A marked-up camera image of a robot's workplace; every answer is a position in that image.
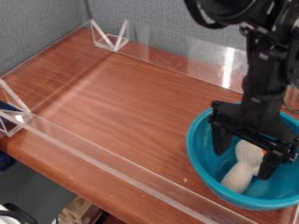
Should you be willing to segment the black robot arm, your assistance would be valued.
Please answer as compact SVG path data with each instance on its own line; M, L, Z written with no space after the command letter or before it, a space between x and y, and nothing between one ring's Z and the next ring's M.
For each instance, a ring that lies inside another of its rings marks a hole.
M211 103L214 150L223 154L234 136L266 149L258 176L269 179L299 150L299 133L281 116L287 87L299 88L299 0L183 1L201 26L238 25L247 38L242 102Z

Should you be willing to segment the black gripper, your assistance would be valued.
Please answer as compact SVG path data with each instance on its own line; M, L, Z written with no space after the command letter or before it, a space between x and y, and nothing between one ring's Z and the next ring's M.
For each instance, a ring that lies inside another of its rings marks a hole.
M266 149L258 176L270 179L281 164L294 162L299 151L299 130L279 109L265 103L211 103L210 125L215 153L221 156L238 136Z

